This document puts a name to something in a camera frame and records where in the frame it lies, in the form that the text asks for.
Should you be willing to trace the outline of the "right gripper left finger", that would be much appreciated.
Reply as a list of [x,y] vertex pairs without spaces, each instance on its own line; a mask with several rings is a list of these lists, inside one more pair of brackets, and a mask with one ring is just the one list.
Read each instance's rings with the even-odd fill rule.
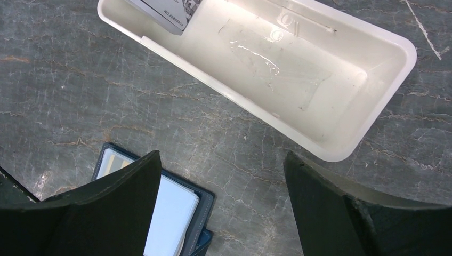
[[143,255],[161,170],[155,150],[34,206],[1,208],[1,255]]

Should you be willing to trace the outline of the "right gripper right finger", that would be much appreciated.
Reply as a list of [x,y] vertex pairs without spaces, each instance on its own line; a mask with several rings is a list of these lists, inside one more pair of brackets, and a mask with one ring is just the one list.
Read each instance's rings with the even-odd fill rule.
[[451,206],[398,197],[290,151],[284,173],[304,255],[451,255]]

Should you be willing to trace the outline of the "white credit card gold chip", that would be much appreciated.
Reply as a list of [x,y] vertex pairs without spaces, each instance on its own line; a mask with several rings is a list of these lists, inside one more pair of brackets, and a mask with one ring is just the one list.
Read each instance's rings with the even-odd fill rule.
[[151,17],[173,35],[182,35],[201,0],[129,0],[137,10]]

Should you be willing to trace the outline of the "blue card holder wallet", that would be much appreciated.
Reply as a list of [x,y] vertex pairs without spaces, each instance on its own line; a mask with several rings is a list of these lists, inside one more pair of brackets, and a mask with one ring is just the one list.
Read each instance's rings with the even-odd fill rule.
[[166,169],[161,178],[144,255],[206,255],[215,194]]

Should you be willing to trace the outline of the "white plastic tray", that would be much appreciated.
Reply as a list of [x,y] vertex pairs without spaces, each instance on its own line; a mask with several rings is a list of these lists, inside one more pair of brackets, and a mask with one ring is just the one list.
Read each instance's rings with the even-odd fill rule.
[[317,1],[202,1],[181,35],[127,1],[98,15],[327,162],[351,155],[417,61],[408,39]]

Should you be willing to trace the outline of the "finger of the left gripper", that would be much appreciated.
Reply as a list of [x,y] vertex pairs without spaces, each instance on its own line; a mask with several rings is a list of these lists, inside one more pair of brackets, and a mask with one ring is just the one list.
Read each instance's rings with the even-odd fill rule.
[[1,167],[1,208],[21,209],[34,206],[39,203],[24,185]]

